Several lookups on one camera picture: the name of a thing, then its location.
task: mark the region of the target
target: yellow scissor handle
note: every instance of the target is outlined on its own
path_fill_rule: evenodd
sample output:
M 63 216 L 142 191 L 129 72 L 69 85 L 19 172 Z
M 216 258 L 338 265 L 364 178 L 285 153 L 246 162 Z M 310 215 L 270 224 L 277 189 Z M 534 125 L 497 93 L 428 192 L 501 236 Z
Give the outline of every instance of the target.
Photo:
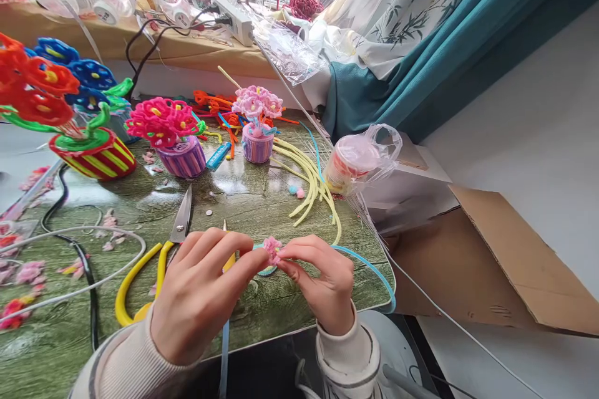
M 119 287 L 119 291 L 117 292 L 117 298 L 114 302 L 114 312 L 117 317 L 117 321 L 123 327 L 133 324 L 134 322 L 141 321 L 145 318 L 148 309 L 152 303 L 148 303 L 143 306 L 135 315 L 135 318 L 131 318 L 127 313 L 127 309 L 125 308 L 125 300 L 127 298 L 127 291 L 129 291 L 129 287 L 133 282 L 133 279 L 137 276 L 137 273 L 148 263 L 148 261 L 156 255 L 158 251 L 160 251 L 160 258 L 158 259 L 158 281 L 156 283 L 156 297 L 158 297 L 158 293 L 162 288 L 162 283 L 164 282 L 164 276 L 167 270 L 167 255 L 168 251 L 173 247 L 173 242 L 167 241 L 164 245 L 162 243 L 156 244 L 150 251 L 146 252 L 146 254 L 137 262 L 131 271 L 125 276 L 123 282 Z

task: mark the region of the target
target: scissor blade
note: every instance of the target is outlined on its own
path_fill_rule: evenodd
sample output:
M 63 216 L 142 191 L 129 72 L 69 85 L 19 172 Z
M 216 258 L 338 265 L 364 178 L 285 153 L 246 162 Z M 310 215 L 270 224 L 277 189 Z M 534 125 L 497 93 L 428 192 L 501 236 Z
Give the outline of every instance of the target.
M 189 228 L 189 218 L 192 212 L 192 187 L 189 186 L 185 196 L 183 197 L 183 201 L 181 201 L 181 205 L 179 206 L 179 211 L 177 212 L 177 217 L 175 218 L 175 226 L 173 226 L 173 232 L 170 235 L 170 240 L 173 243 L 183 243 L 185 237 L 187 236 L 187 229 Z

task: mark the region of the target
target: red and yellow striped pot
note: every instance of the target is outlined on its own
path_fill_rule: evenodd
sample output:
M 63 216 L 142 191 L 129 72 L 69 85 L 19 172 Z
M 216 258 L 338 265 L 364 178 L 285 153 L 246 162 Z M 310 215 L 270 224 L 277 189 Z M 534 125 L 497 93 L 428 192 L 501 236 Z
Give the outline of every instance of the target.
M 106 131 L 110 136 L 108 140 L 97 148 L 85 151 L 69 151 L 57 147 L 54 136 L 50 143 L 50 149 L 59 155 L 73 170 L 82 175 L 100 181 L 109 181 L 122 178 L 135 170 L 135 157 L 123 144 L 116 134 L 106 128 L 98 128 Z

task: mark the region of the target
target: plastic bag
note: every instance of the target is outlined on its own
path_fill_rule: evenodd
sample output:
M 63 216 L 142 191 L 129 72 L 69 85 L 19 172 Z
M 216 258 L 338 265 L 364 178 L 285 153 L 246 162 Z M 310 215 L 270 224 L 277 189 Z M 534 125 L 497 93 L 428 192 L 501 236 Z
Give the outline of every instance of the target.
M 327 69 L 322 59 L 293 31 L 269 15 L 264 0 L 231 0 L 250 17 L 254 39 L 264 49 L 267 58 L 296 86 L 320 70 Z
M 377 134 L 386 129 L 392 143 L 377 142 Z M 389 125 L 370 125 L 362 134 L 339 139 L 324 169 L 324 181 L 332 193 L 351 195 L 361 192 L 367 183 L 386 178 L 398 166 L 401 136 Z

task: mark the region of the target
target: hand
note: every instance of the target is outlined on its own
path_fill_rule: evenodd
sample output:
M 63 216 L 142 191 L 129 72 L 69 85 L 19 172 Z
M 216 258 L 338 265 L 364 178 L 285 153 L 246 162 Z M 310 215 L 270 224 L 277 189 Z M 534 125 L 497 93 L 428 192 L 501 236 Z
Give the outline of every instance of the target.
M 351 306 L 353 262 L 315 235 L 291 240 L 278 256 L 278 267 L 299 286 L 324 330 L 330 335 L 348 333 L 355 319 Z M 309 262 L 320 270 L 320 277 L 310 277 L 297 263 L 282 259 Z
M 174 365 L 198 360 L 231 316 L 251 278 L 268 264 L 263 248 L 236 232 L 192 232 L 168 267 L 155 301 L 150 334 L 158 352 Z M 239 250 L 226 273 L 223 266 Z

